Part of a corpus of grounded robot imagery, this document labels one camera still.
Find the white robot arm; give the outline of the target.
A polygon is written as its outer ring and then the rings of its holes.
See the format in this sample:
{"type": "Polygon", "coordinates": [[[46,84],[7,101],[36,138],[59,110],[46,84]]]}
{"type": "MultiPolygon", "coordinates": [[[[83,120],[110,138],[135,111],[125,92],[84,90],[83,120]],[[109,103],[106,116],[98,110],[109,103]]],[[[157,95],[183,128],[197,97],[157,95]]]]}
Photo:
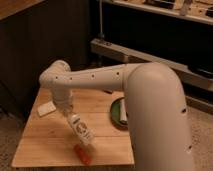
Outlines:
{"type": "Polygon", "coordinates": [[[71,101],[73,88],[122,91],[135,171],[195,171],[184,90],[167,65],[129,63],[73,71],[57,60],[39,82],[63,107],[71,101]]]}

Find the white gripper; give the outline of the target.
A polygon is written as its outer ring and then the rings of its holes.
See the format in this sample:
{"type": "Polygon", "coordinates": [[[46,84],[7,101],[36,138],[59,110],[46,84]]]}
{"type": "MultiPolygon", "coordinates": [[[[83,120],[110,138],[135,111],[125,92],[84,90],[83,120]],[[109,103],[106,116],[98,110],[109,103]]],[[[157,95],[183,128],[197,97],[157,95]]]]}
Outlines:
{"type": "Polygon", "coordinates": [[[73,113],[73,99],[53,100],[56,109],[63,114],[64,117],[73,113]]]}

